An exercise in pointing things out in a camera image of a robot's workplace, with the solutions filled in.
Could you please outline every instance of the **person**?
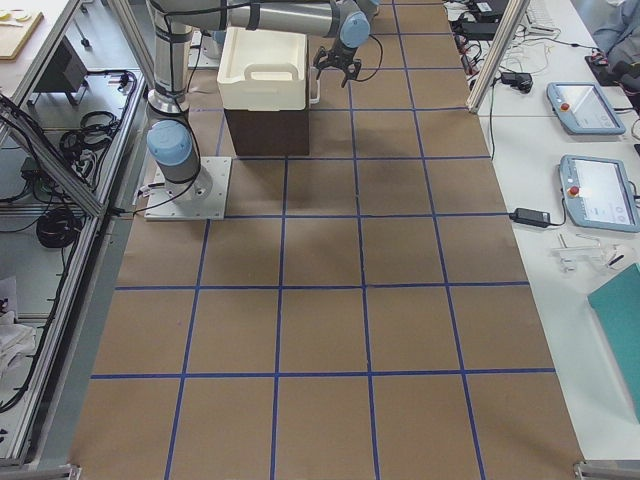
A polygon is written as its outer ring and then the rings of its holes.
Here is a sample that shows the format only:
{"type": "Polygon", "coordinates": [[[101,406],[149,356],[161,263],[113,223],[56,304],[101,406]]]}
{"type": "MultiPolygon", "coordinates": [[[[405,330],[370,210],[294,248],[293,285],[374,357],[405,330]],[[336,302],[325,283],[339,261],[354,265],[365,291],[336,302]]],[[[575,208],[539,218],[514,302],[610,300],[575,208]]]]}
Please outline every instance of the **person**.
{"type": "Polygon", "coordinates": [[[593,32],[593,39],[607,59],[609,72],[619,77],[630,93],[639,92],[640,0],[625,0],[618,5],[604,25],[593,32]]]}

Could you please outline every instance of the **bin handle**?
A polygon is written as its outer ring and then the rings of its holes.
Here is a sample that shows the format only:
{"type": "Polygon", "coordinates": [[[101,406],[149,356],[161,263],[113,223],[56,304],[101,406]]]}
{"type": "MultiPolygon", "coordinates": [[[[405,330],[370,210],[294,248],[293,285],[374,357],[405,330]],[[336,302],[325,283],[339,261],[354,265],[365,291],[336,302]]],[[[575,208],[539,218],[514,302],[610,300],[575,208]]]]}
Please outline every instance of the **bin handle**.
{"type": "Polygon", "coordinates": [[[254,73],[262,72],[286,72],[291,74],[294,82],[298,81],[298,69],[291,63],[252,63],[245,67],[244,77],[250,79],[254,73]]]}

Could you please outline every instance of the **person's sleeve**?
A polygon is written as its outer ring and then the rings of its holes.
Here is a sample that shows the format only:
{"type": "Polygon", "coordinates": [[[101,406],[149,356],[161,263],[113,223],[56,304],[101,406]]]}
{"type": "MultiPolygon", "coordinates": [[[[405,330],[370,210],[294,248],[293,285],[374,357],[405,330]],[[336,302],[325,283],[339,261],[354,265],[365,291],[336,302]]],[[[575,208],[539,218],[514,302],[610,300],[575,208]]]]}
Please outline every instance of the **person's sleeve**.
{"type": "Polygon", "coordinates": [[[640,13],[637,8],[638,4],[639,0],[626,0],[611,12],[604,25],[593,32],[593,39],[596,45],[605,54],[609,53],[611,48],[618,43],[620,35],[624,33],[632,22],[633,16],[640,13]]]}

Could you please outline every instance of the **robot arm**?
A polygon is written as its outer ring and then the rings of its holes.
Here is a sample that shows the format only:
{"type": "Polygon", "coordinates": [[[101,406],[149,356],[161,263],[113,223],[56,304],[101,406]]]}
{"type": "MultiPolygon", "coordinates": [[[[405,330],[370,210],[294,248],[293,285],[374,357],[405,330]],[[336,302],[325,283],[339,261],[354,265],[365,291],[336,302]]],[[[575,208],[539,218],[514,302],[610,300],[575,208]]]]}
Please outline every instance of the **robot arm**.
{"type": "Polygon", "coordinates": [[[227,26],[264,29],[335,38],[314,58],[320,72],[335,67],[347,80],[356,79],[356,50],[368,38],[379,0],[147,0],[156,29],[155,88],[149,106],[161,117],[188,111],[187,67],[193,27],[225,30],[227,26]]]}

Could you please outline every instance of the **tablet screen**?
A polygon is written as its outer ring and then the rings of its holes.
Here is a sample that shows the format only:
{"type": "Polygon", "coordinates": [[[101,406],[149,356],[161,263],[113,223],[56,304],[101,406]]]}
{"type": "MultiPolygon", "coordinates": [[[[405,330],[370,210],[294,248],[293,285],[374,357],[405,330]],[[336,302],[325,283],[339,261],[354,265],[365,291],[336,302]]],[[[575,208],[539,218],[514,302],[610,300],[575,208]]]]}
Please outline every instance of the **tablet screen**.
{"type": "Polygon", "coordinates": [[[587,129],[617,127],[607,106],[592,85],[558,85],[557,90],[562,101],[570,105],[579,127],[587,129]]]}
{"type": "Polygon", "coordinates": [[[593,222],[634,225],[620,170],[615,163],[574,160],[585,218],[593,222]]]}

